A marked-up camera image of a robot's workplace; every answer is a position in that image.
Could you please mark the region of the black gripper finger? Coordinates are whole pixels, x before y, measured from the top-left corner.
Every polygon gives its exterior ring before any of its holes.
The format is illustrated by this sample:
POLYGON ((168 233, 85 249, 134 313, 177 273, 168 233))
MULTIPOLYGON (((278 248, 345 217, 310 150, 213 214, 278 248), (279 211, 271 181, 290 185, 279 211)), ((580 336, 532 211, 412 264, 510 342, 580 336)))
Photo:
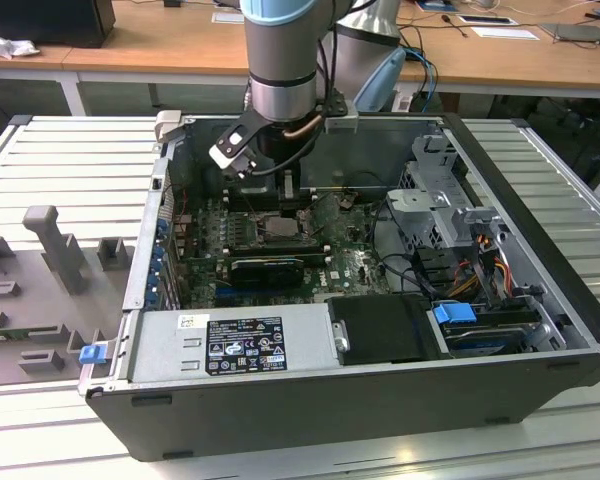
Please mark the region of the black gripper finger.
POLYGON ((300 200, 299 178, 293 169, 285 169, 278 175, 278 204, 280 216, 293 218, 300 200))

